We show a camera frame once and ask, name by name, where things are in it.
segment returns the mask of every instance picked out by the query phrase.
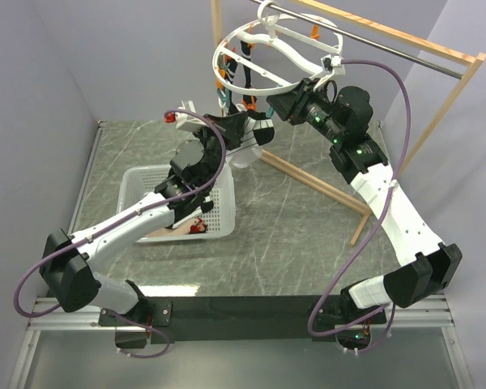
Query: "wooden frame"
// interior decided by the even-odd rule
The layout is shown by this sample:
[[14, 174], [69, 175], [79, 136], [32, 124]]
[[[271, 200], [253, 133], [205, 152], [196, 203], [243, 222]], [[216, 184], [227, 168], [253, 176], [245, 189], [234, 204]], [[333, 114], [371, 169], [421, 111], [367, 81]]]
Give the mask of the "wooden frame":
[[436, 129], [437, 124], [439, 124], [441, 119], [448, 112], [448, 110], [450, 109], [452, 104], [456, 101], [456, 99], [461, 94], [463, 89], [467, 86], [468, 82], [470, 82], [471, 78], [475, 75], [475, 73], [478, 71], [480, 66], [483, 64], [484, 60], [486, 59], [486, 54], [479, 53], [476, 57], [474, 57], [470, 54], [460, 53], [459, 51], [419, 38], [418, 36], [407, 34], [406, 32], [402, 32], [394, 28], [384, 26], [383, 24], [373, 22], [372, 20], [362, 18], [361, 16], [357, 16], [349, 12], [339, 10], [338, 8], [334, 8], [332, 6], [328, 6], [327, 4], [323, 4], [321, 2], [317, 2], [314, 0], [289, 0], [289, 1], [295, 4], [307, 6], [316, 11], [321, 11], [330, 14], [336, 19], [355, 24], [359, 27], [368, 30], [372, 30], [376, 33], [382, 34], [383, 36], [387, 36], [398, 42], [402, 42], [405, 45], [416, 47], [417, 49], [420, 49], [426, 53], [431, 53], [437, 55], [438, 57], [458, 63], [460, 65], [467, 66], [467, 69], [464, 72], [463, 77], [455, 85], [454, 89], [452, 89], [448, 97], [446, 97], [445, 102], [443, 103], [441, 108], [434, 115], [432, 121], [428, 124], [427, 128], [423, 131], [423, 134], [420, 136], [420, 138], [417, 140], [414, 147], [408, 153], [407, 158], [405, 158], [405, 162], [403, 163], [403, 166], [400, 170], [400, 174], [401, 174], [408, 166], [408, 164], [410, 164], [411, 161], [414, 159], [414, 156], [421, 149], [421, 146], [423, 146], [424, 142]]
[[[403, 166], [400, 170], [400, 174], [401, 174], [408, 166], [408, 164], [414, 159], [416, 153], [421, 149], [424, 142], [436, 129], [437, 125], [439, 124], [441, 119], [445, 116], [446, 112], [448, 112], [452, 104], [455, 102], [455, 100], [457, 100], [458, 96], [461, 94], [463, 89], [467, 86], [468, 82], [471, 80], [471, 78], [475, 75], [477, 70], [483, 64], [484, 60], [486, 59], [486, 54], [479, 53], [476, 57], [471, 56], [469, 54], [464, 54], [459, 51], [447, 48], [445, 46], [433, 43], [431, 41], [427, 41], [425, 39], [419, 38], [417, 36], [413, 36], [406, 32], [402, 32], [394, 28], [384, 26], [383, 24], [373, 22], [372, 20], [368, 20], [366, 18], [362, 18], [360, 16], [351, 14], [349, 12], [339, 10], [338, 8], [334, 8], [332, 6], [329, 6], [321, 2], [317, 2], [315, 0], [289, 0], [289, 1], [298, 5], [310, 7], [319, 12], [330, 14], [336, 19], [340, 19], [355, 24], [357, 26], [360, 26], [368, 30], [372, 30], [376, 33], [382, 34], [383, 36], [388, 36], [391, 39], [394, 39], [398, 42], [402, 42], [405, 45], [416, 47], [417, 49], [420, 49], [424, 52], [437, 55], [438, 57], [450, 60], [452, 62], [467, 67], [465, 73], [463, 74], [463, 77], [458, 81], [454, 89], [452, 89], [448, 97], [445, 99], [441, 108], [434, 115], [432, 121], [428, 124], [423, 134], [416, 141], [416, 144], [408, 153], [403, 163]], [[217, 47], [218, 44], [224, 39], [221, 2], [222, 0], [211, 0], [212, 31], [213, 31], [215, 47]], [[264, 151], [261, 159], [267, 164], [277, 168], [278, 170], [281, 170], [282, 172], [285, 172], [286, 174], [295, 178], [296, 180], [303, 182], [304, 184], [314, 188], [315, 190], [323, 193], [324, 195], [331, 197], [332, 199], [340, 202], [346, 207], [349, 207], [352, 210], [360, 213], [362, 215], [362, 220], [359, 223], [358, 228], [356, 229], [356, 232], [351, 239], [352, 245], [356, 243], [362, 229], [365, 226], [365, 223], [367, 222], [369, 216], [372, 213], [371, 209], [367, 204], [362, 203], [360, 200], [355, 199], [349, 194], [345, 194], [341, 190], [331, 186], [330, 184], [327, 184], [326, 182], [323, 182], [322, 180], [319, 180], [318, 178], [312, 176], [311, 174], [306, 173], [304, 170], [297, 168], [296, 166], [288, 163], [287, 161], [278, 158], [277, 156], [271, 154], [270, 152]]]

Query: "black mounting plate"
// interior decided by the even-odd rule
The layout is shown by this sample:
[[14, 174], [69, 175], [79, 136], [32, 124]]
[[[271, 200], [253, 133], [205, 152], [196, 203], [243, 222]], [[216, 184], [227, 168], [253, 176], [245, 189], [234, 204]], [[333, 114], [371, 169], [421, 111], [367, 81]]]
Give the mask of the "black mounting plate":
[[[186, 340], [264, 340], [310, 338], [309, 314], [320, 296], [252, 297], [146, 297], [152, 306], [153, 327], [163, 329], [173, 341]], [[317, 315], [313, 328], [327, 331], [375, 309], [358, 311], [356, 317], [344, 317], [341, 296], [331, 295]], [[386, 323], [384, 312], [371, 318], [372, 324]], [[126, 324], [102, 314], [101, 327]], [[334, 336], [317, 338], [335, 341]], [[163, 340], [153, 334], [152, 344]]]

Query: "laundry basket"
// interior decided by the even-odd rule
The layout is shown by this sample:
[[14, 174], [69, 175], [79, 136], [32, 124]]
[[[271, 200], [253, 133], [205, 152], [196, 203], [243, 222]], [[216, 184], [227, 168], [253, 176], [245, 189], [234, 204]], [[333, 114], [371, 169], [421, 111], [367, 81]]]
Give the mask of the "laundry basket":
[[[168, 177], [169, 165], [140, 166], [126, 170], [122, 177], [117, 213], [140, 201], [155, 186]], [[211, 211], [201, 215], [207, 224], [205, 233], [169, 237], [143, 237], [139, 243], [184, 241], [190, 239], [214, 239], [225, 237], [234, 230], [236, 204], [234, 202], [234, 181], [231, 169], [225, 165], [210, 193], [214, 202]]]

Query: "white wall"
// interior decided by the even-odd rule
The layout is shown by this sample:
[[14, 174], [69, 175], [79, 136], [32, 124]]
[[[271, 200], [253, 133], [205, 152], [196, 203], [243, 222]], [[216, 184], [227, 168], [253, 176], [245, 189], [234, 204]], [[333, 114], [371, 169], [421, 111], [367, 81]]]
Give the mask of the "white wall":
[[[94, 127], [34, 6], [0, 0], [0, 388], [27, 324], [14, 312], [14, 287], [47, 235], [68, 226]], [[28, 284], [26, 309], [41, 284]]]
[[[96, 118], [159, 118], [164, 110], [184, 99], [194, 100], [197, 109], [203, 112], [219, 112], [211, 70], [213, 44], [209, 1], [33, 1], [61, 46], [62, 55]], [[286, 0], [281, 3], [297, 11], [310, 12]], [[333, 0], [330, 3], [426, 37], [446, 0]], [[225, 33], [256, 17], [255, 3], [223, 0], [222, 4]], [[309, 33], [309, 25], [299, 25]], [[339, 25], [359, 31], [346, 24]], [[274, 52], [258, 48], [255, 61], [273, 66], [286, 79], [297, 79], [300, 73]], [[402, 76], [411, 67], [410, 62], [350, 40], [344, 45], [344, 53], [346, 58], [386, 62]], [[397, 91], [396, 83], [384, 73], [350, 66], [346, 78], [346, 83], [355, 83], [371, 91], [377, 118], [385, 117]], [[257, 87], [259, 81], [256, 79], [254, 84]]]
[[[429, 39], [476, 55], [486, 53], [486, 0], [449, 0]], [[414, 66], [407, 87], [416, 139], [454, 81]], [[386, 120], [386, 142], [399, 155], [401, 102]], [[401, 182], [417, 209], [463, 261], [447, 289], [476, 387], [486, 388], [486, 63], [423, 146]]]

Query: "gray marble surface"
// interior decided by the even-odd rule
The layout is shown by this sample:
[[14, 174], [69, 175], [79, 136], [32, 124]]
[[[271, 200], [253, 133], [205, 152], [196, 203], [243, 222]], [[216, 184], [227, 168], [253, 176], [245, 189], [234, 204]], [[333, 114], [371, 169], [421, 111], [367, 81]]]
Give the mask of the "gray marble surface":
[[[106, 122], [75, 230], [115, 213], [127, 169], [167, 164], [176, 146], [190, 136], [162, 122]], [[373, 129], [373, 137], [378, 136], [379, 129]], [[276, 123], [275, 139], [266, 149], [354, 195], [330, 162], [328, 147], [306, 125]], [[138, 285], [193, 285], [203, 296], [321, 293], [351, 255], [349, 241], [361, 216], [261, 161], [232, 174], [237, 205], [232, 234], [215, 240], [135, 243], [111, 258], [102, 272]], [[374, 221], [369, 218], [359, 241]], [[335, 293], [397, 267], [392, 246], [380, 231]]]

